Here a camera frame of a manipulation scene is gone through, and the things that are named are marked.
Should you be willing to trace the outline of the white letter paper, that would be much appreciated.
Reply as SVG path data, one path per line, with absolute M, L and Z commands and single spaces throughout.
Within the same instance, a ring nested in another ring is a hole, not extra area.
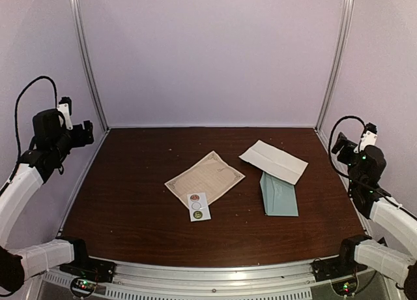
M 297 184 L 308 166 L 307 162 L 261 140 L 248 148 L 239 158 L 292 185 Z

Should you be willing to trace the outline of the light blue envelope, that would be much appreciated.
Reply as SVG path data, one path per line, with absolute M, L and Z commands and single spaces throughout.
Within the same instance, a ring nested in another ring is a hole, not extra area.
M 266 172 L 260 179 L 265 215 L 270 217 L 298 217 L 295 186 Z

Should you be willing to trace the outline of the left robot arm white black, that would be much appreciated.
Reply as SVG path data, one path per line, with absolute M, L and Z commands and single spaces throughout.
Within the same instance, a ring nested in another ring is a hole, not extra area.
M 1 188 L 1 289 L 4 297 L 16 293 L 32 277 L 68 264 L 79 276 L 94 269 L 82 239 L 54 239 L 17 250 L 5 248 L 21 212 L 54 171 L 63 173 L 63 161 L 73 148 L 94 142 L 93 124 L 73 125 L 64 105 L 33 117 L 34 136 L 28 150 L 18 157 L 16 169 Z

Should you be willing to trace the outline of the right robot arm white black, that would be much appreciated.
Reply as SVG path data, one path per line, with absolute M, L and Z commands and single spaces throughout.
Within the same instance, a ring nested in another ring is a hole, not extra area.
M 360 143 L 339 133 L 331 152 L 347 166 L 348 196 L 366 219 L 391 233 L 407 250 L 402 253 L 386 247 L 370 236 L 344 239 L 334 260 L 338 274 L 347 275 L 357 265 L 370 267 L 396 283 L 407 299 L 416 298 L 416 217 L 379 186 L 386 167 L 376 134 L 365 132 Z

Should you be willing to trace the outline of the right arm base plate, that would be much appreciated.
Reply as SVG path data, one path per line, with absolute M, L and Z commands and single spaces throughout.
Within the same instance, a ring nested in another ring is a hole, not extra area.
M 333 280 L 344 275 L 345 269 L 341 266 L 339 258 L 316 258 L 311 263 L 312 273 L 316 282 Z

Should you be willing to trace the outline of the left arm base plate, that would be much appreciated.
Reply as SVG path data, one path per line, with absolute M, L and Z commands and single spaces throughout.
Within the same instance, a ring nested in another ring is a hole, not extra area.
M 113 282 L 115 268 L 116 263 L 114 262 L 94 258 L 88 259 L 86 262 L 73 261 L 59 266 L 59 270 L 64 273 L 99 283 Z

